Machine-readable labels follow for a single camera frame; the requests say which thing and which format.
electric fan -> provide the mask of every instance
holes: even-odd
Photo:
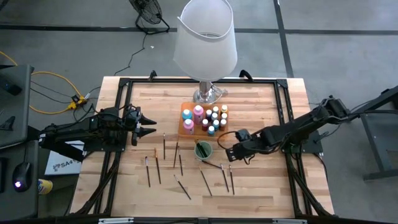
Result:
[[[129,0],[132,4],[133,8],[138,12],[138,17],[136,19],[136,27],[141,31],[145,32],[148,35],[158,34],[162,32],[168,32],[170,26],[163,20],[162,18],[162,10],[159,6],[159,3],[156,0]],[[163,22],[166,24],[166,30],[157,30],[153,32],[149,32],[149,29],[146,27],[141,27],[138,25],[139,19],[143,18],[150,24],[159,24]]]

pink paint bottle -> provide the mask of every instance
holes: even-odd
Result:
[[[186,119],[184,121],[184,130],[185,130],[185,134],[193,134],[193,121],[191,119]]]
[[[201,124],[201,121],[203,120],[203,107],[196,105],[196,107],[193,109],[193,122],[195,124]]]

concrete floor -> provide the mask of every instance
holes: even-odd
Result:
[[[188,0],[159,0],[165,20],[175,27]],[[395,0],[280,0],[286,29],[398,30]],[[230,0],[236,28],[277,29],[272,0]],[[0,22],[35,25],[133,27],[137,14],[125,0],[12,0],[0,12]],[[101,84],[128,63],[141,48],[140,32],[42,32],[0,30],[0,50],[35,71],[60,73],[83,93]],[[145,51],[120,75],[183,75],[172,61],[175,33],[148,36]],[[231,76],[245,69],[254,77],[287,77],[279,34],[236,34],[238,64]],[[375,98],[398,84],[398,35],[287,35],[294,77],[304,78],[308,97],[317,103],[334,95],[348,108]],[[0,57],[0,64],[9,62]],[[72,94],[59,79],[33,80]],[[46,90],[36,89],[43,93]],[[46,111],[65,107],[32,93],[31,104]],[[29,114],[29,124],[42,129],[50,123],[72,122],[72,113]],[[325,126],[322,131],[333,130]],[[344,124],[322,141],[331,198],[337,215],[345,218],[398,222],[398,178],[364,182],[377,171],[362,124]],[[48,152],[42,151],[42,160]],[[70,184],[76,177],[69,177]],[[62,215],[73,187],[46,197],[42,215]]]

silver lamp base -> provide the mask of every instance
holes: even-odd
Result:
[[[226,93],[226,90],[224,92],[221,91],[219,88],[213,86],[211,82],[200,82],[199,90],[193,94],[193,101],[195,103],[212,104],[219,100],[224,93]]]

paintbrush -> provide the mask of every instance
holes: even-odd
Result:
[[[207,162],[207,161],[203,161],[203,160],[198,159],[198,158],[197,158],[197,160],[199,160],[200,162],[205,163],[205,164],[207,164],[207,165],[211,165],[211,166],[213,166],[213,167],[215,167],[215,168],[221,169],[221,167],[218,166],[218,165],[214,165],[214,164],[212,164],[212,163],[209,163],[209,162]]]
[[[178,184],[181,186],[182,190],[185,192],[185,194],[188,196],[189,200],[191,200],[191,197],[189,197],[188,192],[185,190],[185,188],[183,187],[183,185],[181,184],[181,182],[177,179],[177,177],[174,175],[175,180],[178,182]]]
[[[213,194],[211,194],[209,185],[207,184],[207,181],[206,181],[205,175],[203,174],[203,171],[201,170],[200,167],[199,167],[199,169],[200,169],[201,176],[203,177],[203,180],[205,181],[206,187],[207,187],[207,189],[209,190],[210,196],[213,196]]]
[[[180,148],[178,147],[178,157],[180,158],[180,169],[181,169],[181,175],[184,175],[182,173],[182,162],[181,162],[181,154],[180,154]]]
[[[150,187],[150,179],[149,179],[149,168],[148,168],[148,157],[145,157],[145,165],[147,166],[147,175],[148,175],[148,185]]]
[[[224,177],[224,181],[225,181],[226,190],[229,192],[228,183],[226,181],[226,177],[225,177],[225,173],[224,173],[224,167],[223,167],[222,164],[221,164],[221,171],[223,172],[223,177]]]
[[[178,139],[177,139],[177,143],[175,145],[173,168],[175,168],[175,159],[177,158],[177,148],[178,148]]]
[[[231,169],[231,165],[229,165],[229,175],[231,176],[232,193],[235,195],[234,179],[233,179],[233,176],[232,176],[232,169]]]
[[[159,183],[162,184],[162,181],[160,180],[159,161],[157,160],[157,151],[156,151],[156,148],[155,148],[155,158],[156,158],[157,175],[159,176]]]
[[[207,158],[207,153],[203,148],[203,146],[200,144],[200,142],[197,139],[195,139],[195,143],[197,144],[197,148],[199,149],[202,158]]]
[[[165,133],[163,133],[163,160],[166,159],[166,140],[165,140]]]

